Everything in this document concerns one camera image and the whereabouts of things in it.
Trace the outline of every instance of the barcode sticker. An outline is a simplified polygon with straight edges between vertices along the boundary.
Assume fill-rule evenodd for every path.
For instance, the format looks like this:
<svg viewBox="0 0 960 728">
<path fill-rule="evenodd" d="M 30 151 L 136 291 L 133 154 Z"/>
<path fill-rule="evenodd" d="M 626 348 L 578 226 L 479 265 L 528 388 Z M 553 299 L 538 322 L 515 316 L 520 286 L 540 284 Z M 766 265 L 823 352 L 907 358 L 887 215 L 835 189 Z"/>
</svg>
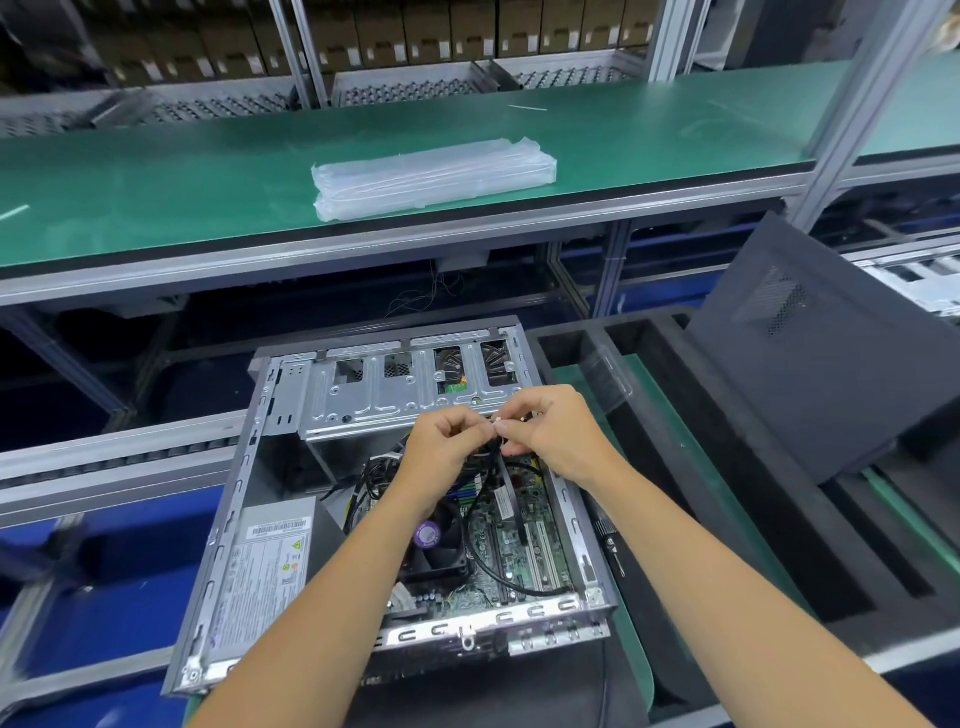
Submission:
<svg viewBox="0 0 960 728">
<path fill-rule="evenodd" d="M 496 507 L 500 511 L 500 519 L 506 521 L 514 516 L 514 506 L 510 503 L 510 496 L 507 495 L 507 486 L 501 485 L 493 495 L 496 497 Z"/>
<path fill-rule="evenodd" d="M 302 518 L 252 525 L 247 529 L 247 541 L 274 538 L 275 536 L 288 536 L 298 531 L 309 531 L 311 521 L 312 519 L 310 518 Z"/>
</svg>

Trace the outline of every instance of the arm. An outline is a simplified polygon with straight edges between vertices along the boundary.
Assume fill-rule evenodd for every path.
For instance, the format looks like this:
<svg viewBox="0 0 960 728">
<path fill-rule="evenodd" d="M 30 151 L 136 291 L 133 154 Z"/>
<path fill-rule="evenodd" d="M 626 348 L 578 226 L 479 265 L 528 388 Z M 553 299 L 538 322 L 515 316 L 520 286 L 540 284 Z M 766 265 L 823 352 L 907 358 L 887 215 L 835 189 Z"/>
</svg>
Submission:
<svg viewBox="0 0 960 728">
<path fill-rule="evenodd" d="M 190 728 L 340 726 L 414 530 L 464 459 L 492 437 L 491 424 L 466 407 L 420 416 L 386 494 L 204 702 Z"/>
<path fill-rule="evenodd" d="M 518 422 L 531 412 L 529 422 Z M 572 387 L 497 413 L 505 455 L 535 451 L 611 516 L 739 728 L 929 726 L 899 693 L 624 461 Z"/>
</svg>

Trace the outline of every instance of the metal rail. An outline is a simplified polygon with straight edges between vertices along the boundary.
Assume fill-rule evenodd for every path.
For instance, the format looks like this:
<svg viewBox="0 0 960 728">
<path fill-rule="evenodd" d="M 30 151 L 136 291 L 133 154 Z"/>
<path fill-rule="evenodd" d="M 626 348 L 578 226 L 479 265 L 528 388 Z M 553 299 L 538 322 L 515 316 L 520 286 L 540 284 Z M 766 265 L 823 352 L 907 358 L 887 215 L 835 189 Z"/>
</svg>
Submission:
<svg viewBox="0 0 960 728">
<path fill-rule="evenodd" d="M 324 231 L 319 228 L 287 243 L 6 279 L 0 281 L 0 306 L 160 286 L 175 286 L 182 291 L 189 288 L 185 283 L 194 284 L 191 290 L 210 289 L 289 278 L 293 270 L 294 275 L 311 276 L 437 257 L 453 245 L 458 254 L 493 250 L 529 244 L 529 239 L 521 237 L 525 234 L 751 200 L 790 198 L 803 192 L 809 174 L 797 172 L 707 184 L 691 181 L 687 187 L 661 192 L 330 237 L 315 236 Z"/>
</svg>

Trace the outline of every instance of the aluminum frame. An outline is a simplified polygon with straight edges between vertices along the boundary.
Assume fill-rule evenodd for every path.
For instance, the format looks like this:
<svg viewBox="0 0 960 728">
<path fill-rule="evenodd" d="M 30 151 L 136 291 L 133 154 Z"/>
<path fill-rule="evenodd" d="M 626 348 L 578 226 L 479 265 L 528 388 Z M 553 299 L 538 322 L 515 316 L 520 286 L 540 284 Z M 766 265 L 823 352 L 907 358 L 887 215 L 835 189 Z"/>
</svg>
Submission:
<svg viewBox="0 0 960 728">
<path fill-rule="evenodd" d="M 663 0 L 654 28 L 654 37 L 647 52 L 646 79 L 648 82 L 673 81 L 684 62 L 684 47 L 691 26 L 700 31 L 707 22 L 703 10 L 694 19 L 697 0 Z M 693 52 L 689 54 L 692 65 Z"/>
<path fill-rule="evenodd" d="M 950 0 L 883 0 L 850 69 L 833 94 L 809 154 L 817 159 L 787 220 L 809 232 L 859 156 L 913 61 L 925 50 Z"/>
</svg>

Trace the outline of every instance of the cpu fan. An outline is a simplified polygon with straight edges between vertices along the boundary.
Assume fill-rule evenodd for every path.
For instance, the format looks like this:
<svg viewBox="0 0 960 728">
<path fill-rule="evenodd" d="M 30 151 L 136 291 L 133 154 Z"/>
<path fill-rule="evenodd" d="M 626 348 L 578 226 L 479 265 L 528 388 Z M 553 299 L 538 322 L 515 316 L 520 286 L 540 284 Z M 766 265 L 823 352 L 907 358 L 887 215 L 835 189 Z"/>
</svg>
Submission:
<svg viewBox="0 0 960 728">
<path fill-rule="evenodd" d="M 454 508 L 449 501 L 441 500 L 430 518 L 418 526 L 400 566 L 401 582 L 469 576 L 463 527 Z"/>
</svg>

